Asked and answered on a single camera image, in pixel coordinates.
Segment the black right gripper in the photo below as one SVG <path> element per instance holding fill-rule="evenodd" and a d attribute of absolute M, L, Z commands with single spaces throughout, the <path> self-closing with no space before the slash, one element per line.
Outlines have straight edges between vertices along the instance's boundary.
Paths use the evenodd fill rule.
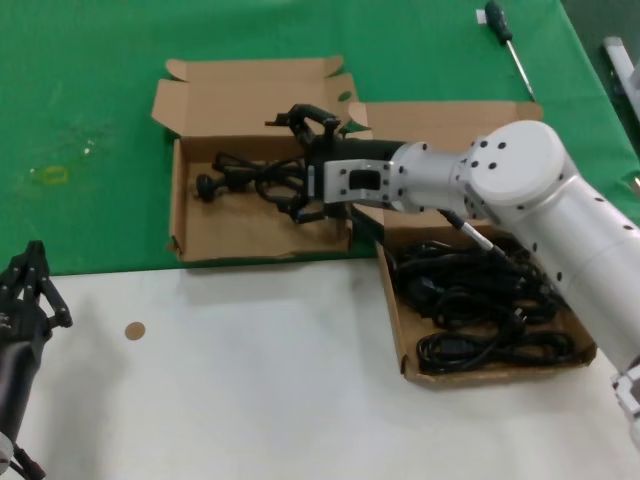
<path fill-rule="evenodd" d="M 308 120 L 322 126 L 323 134 L 316 135 Z M 273 121 L 265 123 L 270 127 L 287 127 L 293 133 L 304 152 L 305 194 L 320 201 L 294 198 L 289 217 L 295 224 L 345 220 L 347 207 L 342 202 L 390 200 L 393 157 L 403 143 L 334 137 L 340 123 L 337 116 L 311 104 L 295 104 L 288 112 L 278 113 Z"/>

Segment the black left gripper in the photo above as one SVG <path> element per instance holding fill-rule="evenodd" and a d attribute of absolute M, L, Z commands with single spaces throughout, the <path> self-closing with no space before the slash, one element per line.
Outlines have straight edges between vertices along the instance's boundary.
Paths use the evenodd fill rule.
<path fill-rule="evenodd" d="M 49 319 L 38 300 L 15 299 L 28 275 L 34 296 L 44 296 L 53 310 Z M 1 299 L 2 350 L 45 344 L 52 337 L 51 328 L 72 326 L 69 307 L 50 278 L 45 246 L 40 240 L 30 241 L 25 251 L 15 255 L 1 273 Z"/>

